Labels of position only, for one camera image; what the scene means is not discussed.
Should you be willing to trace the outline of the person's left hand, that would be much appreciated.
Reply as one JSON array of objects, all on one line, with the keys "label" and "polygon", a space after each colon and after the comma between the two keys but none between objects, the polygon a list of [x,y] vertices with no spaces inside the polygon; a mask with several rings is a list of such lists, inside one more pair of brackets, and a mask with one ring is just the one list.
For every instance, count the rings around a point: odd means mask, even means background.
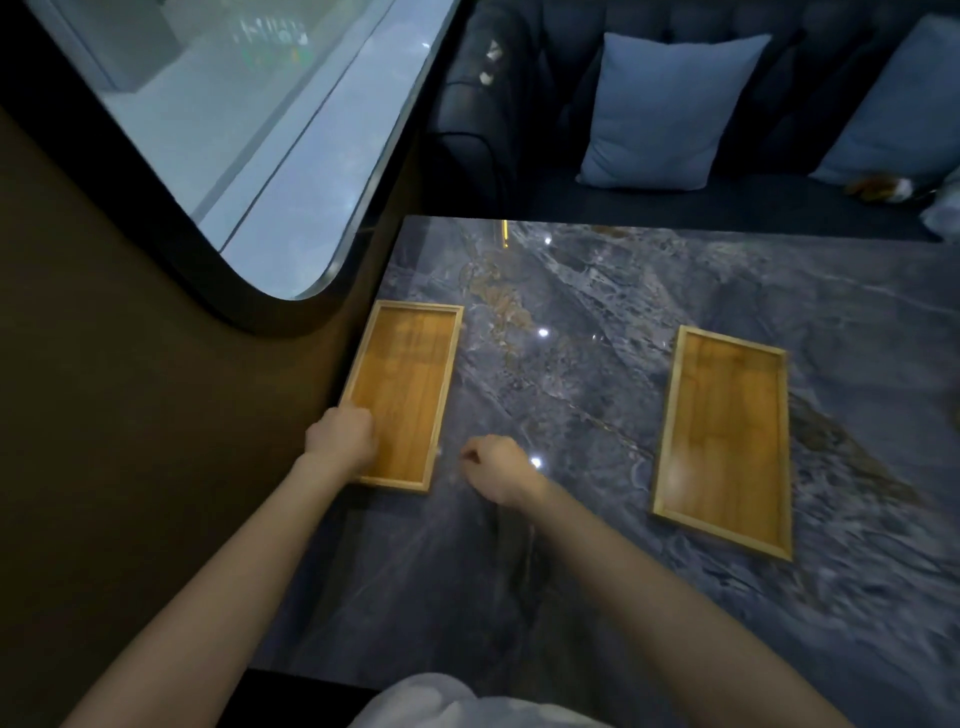
[{"label": "person's left hand", "polygon": [[327,409],[306,431],[300,460],[325,479],[347,483],[363,471],[353,471],[350,445],[350,412],[370,411],[351,402]]}]

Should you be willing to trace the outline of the person's right hand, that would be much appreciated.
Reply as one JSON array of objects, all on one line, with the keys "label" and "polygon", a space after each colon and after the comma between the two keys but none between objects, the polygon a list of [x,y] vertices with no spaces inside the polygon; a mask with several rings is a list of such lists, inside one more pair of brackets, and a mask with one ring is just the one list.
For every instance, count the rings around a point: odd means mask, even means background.
[{"label": "person's right hand", "polygon": [[484,484],[470,484],[486,500],[511,509],[525,511],[541,502],[549,493],[549,480],[536,469],[527,453],[512,438],[487,434]]}]

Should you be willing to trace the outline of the wooden rectangular tray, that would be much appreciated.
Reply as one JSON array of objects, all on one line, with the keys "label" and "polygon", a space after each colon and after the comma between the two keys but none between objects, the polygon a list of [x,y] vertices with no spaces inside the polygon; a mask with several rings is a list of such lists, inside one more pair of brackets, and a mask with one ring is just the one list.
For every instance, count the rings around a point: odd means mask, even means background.
[{"label": "wooden rectangular tray", "polygon": [[342,403],[370,412],[378,442],[355,483],[429,492],[464,312],[437,302],[374,303],[341,394]]},{"label": "wooden rectangular tray", "polygon": [[793,560],[786,350],[683,324],[664,398],[650,511]]}]

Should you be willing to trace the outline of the person's right forearm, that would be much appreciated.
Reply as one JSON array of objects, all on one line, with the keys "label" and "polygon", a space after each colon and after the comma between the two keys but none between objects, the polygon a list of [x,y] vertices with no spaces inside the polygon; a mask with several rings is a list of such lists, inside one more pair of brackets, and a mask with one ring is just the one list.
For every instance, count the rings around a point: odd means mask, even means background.
[{"label": "person's right forearm", "polygon": [[477,486],[521,512],[698,728],[855,728],[713,601],[538,473]]}]

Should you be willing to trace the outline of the person's left forearm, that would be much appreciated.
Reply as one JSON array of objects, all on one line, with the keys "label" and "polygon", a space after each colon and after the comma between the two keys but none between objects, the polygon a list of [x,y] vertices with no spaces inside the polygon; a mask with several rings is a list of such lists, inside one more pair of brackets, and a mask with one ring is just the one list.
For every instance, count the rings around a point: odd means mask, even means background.
[{"label": "person's left forearm", "polygon": [[139,632],[61,728],[215,728],[308,542],[370,456],[305,453]]}]

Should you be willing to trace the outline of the person's white garment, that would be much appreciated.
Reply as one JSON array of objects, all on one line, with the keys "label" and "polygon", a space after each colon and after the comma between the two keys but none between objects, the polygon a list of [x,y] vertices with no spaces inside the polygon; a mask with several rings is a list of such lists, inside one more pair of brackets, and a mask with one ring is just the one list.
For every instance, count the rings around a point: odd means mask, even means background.
[{"label": "person's white garment", "polygon": [[373,698],[347,728],[612,728],[549,703],[476,695],[441,673],[407,677]]}]

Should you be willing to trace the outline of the dark-framed glass window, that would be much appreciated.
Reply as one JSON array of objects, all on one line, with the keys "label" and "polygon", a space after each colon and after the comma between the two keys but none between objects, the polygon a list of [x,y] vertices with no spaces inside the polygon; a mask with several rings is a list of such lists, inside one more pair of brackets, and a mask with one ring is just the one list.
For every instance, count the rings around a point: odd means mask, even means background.
[{"label": "dark-framed glass window", "polygon": [[202,306],[318,329],[378,280],[472,0],[0,0],[0,112]]}]

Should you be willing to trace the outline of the light blue cushion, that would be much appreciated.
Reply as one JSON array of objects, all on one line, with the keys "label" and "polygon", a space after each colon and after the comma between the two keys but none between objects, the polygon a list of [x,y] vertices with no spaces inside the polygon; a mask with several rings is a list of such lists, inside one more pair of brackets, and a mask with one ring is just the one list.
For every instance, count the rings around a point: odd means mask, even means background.
[{"label": "light blue cushion", "polygon": [[931,184],[960,165],[960,19],[920,18],[810,178],[874,174]]},{"label": "light blue cushion", "polygon": [[707,186],[718,147],[772,36],[659,43],[606,32],[577,183],[691,192]]}]

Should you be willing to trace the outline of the brown and white plush toy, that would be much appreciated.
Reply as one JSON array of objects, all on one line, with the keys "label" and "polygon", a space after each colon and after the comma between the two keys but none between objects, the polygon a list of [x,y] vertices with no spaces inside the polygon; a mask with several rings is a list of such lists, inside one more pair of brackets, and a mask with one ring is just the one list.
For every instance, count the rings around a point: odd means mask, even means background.
[{"label": "brown and white plush toy", "polygon": [[864,204],[899,205],[916,193],[914,182],[904,176],[875,174],[854,179],[844,186],[844,194]]}]

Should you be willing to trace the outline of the dark blue tufted sofa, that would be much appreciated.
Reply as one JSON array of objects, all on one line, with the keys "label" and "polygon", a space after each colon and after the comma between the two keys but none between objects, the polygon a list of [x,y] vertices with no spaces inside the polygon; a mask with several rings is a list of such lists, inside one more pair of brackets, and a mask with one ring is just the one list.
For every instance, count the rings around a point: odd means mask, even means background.
[{"label": "dark blue tufted sofa", "polygon": [[[960,0],[473,0],[421,141],[426,213],[934,242],[931,198],[855,200],[811,177],[895,50]],[[604,37],[768,34],[698,191],[595,189],[588,149]]]}]

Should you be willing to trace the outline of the white cloth item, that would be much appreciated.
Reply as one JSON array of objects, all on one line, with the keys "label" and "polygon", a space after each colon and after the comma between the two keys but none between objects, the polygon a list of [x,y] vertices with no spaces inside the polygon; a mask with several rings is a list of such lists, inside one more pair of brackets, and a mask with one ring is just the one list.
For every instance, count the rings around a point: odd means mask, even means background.
[{"label": "white cloth item", "polygon": [[960,165],[943,179],[919,219],[930,234],[960,246]]}]

